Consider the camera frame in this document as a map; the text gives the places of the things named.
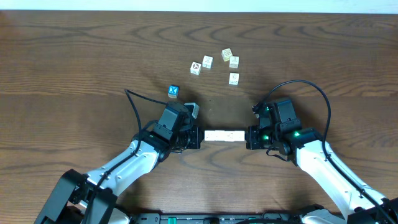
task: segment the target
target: white block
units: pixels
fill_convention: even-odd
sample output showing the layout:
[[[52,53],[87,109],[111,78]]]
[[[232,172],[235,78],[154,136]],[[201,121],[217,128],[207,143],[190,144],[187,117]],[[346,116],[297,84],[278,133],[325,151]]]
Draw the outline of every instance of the white block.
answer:
[[[245,141],[244,131],[205,131],[205,141]]]
[[[239,65],[239,57],[238,56],[231,56],[229,58],[229,67],[230,68],[237,68]]]
[[[230,73],[229,74],[229,84],[230,85],[237,85],[239,81],[239,74],[238,73]]]
[[[200,70],[201,70],[201,64],[196,63],[196,62],[192,62],[191,73],[195,74],[195,75],[199,75]]]
[[[231,49],[224,49],[221,51],[221,56],[223,56],[224,62],[228,61],[229,58],[232,56],[232,51]]]
[[[213,63],[213,58],[205,55],[202,62],[203,68],[211,68],[212,63]]]
[[[198,118],[199,105],[197,105],[196,103],[184,103],[184,106],[193,106],[192,116],[193,116],[193,118],[195,118],[195,119]]]

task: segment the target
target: wooden table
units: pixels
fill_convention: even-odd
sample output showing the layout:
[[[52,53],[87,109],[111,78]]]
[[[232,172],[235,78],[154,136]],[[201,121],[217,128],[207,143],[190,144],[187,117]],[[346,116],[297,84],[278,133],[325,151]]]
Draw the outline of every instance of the wooden table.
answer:
[[[329,96],[328,142],[364,181],[398,197],[398,16],[172,12],[0,13],[0,222],[32,223],[68,169],[86,172],[129,145],[136,118],[124,88],[201,106],[206,129],[256,124],[251,105],[273,86],[307,79]],[[228,85],[221,50],[240,58]],[[189,68],[204,55],[213,68]],[[290,96],[305,127],[323,131],[326,106],[312,87]],[[164,109],[134,99],[142,122]],[[290,162],[243,142],[203,142],[173,154],[120,197],[129,211],[263,212],[313,203],[337,208]]]

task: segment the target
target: white cube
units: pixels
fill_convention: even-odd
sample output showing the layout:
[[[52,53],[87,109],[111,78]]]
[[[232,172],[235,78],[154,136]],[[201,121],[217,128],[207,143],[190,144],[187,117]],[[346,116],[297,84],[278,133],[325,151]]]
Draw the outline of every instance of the white cube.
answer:
[[[229,58],[229,67],[230,68],[237,68],[239,65],[239,57],[238,56],[231,56]]]
[[[211,68],[212,63],[213,63],[213,58],[205,55],[202,62],[203,68]]]
[[[237,85],[239,81],[239,74],[238,73],[230,73],[229,74],[229,84]]]
[[[221,56],[223,56],[224,62],[228,61],[229,58],[232,56],[231,49],[224,49],[221,51]]]
[[[195,75],[199,75],[200,70],[201,70],[201,64],[196,63],[196,62],[192,62],[191,73],[195,74]]]
[[[205,130],[205,141],[245,141],[244,131]]]

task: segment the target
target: white wall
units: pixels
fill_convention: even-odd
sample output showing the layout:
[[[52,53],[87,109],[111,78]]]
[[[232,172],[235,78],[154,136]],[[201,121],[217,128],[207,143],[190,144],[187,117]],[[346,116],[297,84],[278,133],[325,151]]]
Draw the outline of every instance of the white wall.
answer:
[[[1,9],[398,14],[398,0],[0,0]]]

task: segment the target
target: printed symbol on cube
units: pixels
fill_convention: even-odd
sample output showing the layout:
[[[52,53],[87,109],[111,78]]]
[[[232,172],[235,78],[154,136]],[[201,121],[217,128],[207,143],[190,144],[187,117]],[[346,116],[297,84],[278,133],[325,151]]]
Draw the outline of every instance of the printed symbol on cube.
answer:
[[[170,85],[170,87],[169,87],[169,97],[170,98],[177,98],[178,97],[178,89],[179,89],[179,87],[178,86],[173,86],[173,85]]]
[[[239,57],[238,56],[231,56],[229,59],[229,67],[230,68],[237,68],[239,65]]]
[[[213,63],[213,58],[210,56],[205,56],[203,58],[202,66],[203,68],[211,68],[212,63]]]
[[[238,73],[230,73],[229,74],[229,84],[230,85],[237,85],[239,81],[239,74]]]
[[[223,56],[224,62],[228,61],[229,58],[232,56],[232,51],[231,49],[224,49],[221,51],[221,56]]]
[[[191,73],[195,74],[195,75],[199,75],[200,70],[201,70],[201,64],[196,63],[196,62],[192,62]]]

